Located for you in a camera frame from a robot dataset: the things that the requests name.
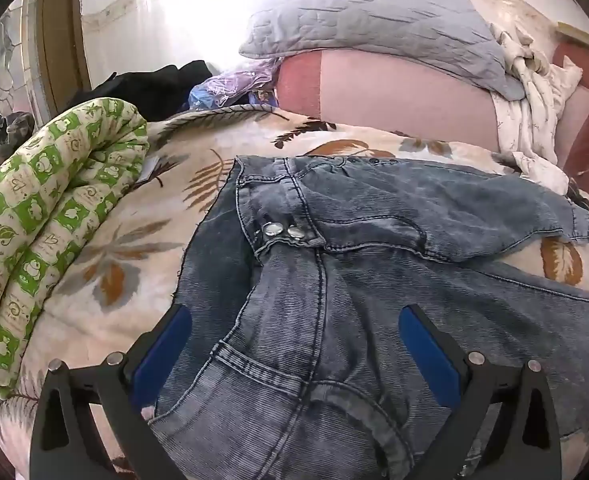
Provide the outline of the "purple plastic bag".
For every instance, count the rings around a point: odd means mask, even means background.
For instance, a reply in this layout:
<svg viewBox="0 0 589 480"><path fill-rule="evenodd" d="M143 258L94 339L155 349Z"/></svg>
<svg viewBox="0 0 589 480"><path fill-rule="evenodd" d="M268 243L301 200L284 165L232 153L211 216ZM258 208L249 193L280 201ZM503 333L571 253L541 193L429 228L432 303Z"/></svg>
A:
<svg viewBox="0 0 589 480"><path fill-rule="evenodd" d="M212 76L188 94L185 110L218 110L235 104L276 105L275 86L281 58L252 61Z"/></svg>

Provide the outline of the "black clothing pile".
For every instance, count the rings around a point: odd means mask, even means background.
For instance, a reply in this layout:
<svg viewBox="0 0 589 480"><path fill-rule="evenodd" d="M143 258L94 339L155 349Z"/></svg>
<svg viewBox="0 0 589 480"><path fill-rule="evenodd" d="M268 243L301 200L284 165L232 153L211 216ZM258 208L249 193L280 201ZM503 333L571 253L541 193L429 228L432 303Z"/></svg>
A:
<svg viewBox="0 0 589 480"><path fill-rule="evenodd" d="M166 65L154 72L113 73L93 90L76 92L66 109L93 99L116 98L136 106L148 122L160 122L178 113L192 88L211 76L202 60L180 68Z"/></svg>

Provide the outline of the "green white patterned quilt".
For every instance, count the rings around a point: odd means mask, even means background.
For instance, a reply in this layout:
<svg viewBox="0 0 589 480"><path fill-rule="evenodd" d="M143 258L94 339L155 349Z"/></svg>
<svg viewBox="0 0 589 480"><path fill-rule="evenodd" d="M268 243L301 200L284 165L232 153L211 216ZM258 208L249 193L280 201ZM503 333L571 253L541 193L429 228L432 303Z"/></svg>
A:
<svg viewBox="0 0 589 480"><path fill-rule="evenodd" d="M0 165L0 399L18 380L44 302L139 178L137 107L97 98L55 117Z"/></svg>

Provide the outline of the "grey quilted pillow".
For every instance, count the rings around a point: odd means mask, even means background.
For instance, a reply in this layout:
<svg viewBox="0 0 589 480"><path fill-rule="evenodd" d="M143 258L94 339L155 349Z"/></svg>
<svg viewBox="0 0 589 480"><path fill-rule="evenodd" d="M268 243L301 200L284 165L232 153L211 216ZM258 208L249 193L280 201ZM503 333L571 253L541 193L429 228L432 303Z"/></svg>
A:
<svg viewBox="0 0 589 480"><path fill-rule="evenodd" d="M524 96L470 0L265 0L239 52L259 60L323 49L400 56L508 101Z"/></svg>

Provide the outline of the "wooden door frame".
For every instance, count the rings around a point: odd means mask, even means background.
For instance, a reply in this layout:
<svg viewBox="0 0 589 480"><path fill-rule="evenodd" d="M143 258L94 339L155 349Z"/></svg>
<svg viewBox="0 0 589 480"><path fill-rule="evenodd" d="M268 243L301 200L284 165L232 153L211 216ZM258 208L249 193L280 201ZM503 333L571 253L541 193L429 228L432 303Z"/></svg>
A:
<svg viewBox="0 0 589 480"><path fill-rule="evenodd" d="M42 124L90 89L81 0L22 0L21 61L32 113Z"/></svg>

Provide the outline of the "blue denim jeans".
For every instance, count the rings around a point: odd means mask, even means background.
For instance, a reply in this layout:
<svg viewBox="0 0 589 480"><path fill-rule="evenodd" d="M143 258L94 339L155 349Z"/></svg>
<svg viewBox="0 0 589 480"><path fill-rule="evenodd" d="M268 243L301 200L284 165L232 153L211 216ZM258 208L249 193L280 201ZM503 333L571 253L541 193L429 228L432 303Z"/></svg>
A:
<svg viewBox="0 0 589 480"><path fill-rule="evenodd" d="M539 359L589 425L589 292L503 262L589 211L520 177L413 159L236 159L184 255L192 333L151 429L190 479L401 479L447 413L401 309L492 362Z"/></svg>

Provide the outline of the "white floral crumpled sheet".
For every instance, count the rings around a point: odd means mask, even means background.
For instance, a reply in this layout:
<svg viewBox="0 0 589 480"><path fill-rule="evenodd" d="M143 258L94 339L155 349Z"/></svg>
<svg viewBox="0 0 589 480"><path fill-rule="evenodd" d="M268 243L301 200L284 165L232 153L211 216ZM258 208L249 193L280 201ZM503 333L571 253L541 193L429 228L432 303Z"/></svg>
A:
<svg viewBox="0 0 589 480"><path fill-rule="evenodd" d="M516 101L491 94L501 160L523 179L559 195L567 194L570 179L558 167L557 125L583 70L569 58L564 58L560 66L550 63L520 26L508 32L492 24L491 32L503 49L506 73L524 90L523 98Z"/></svg>

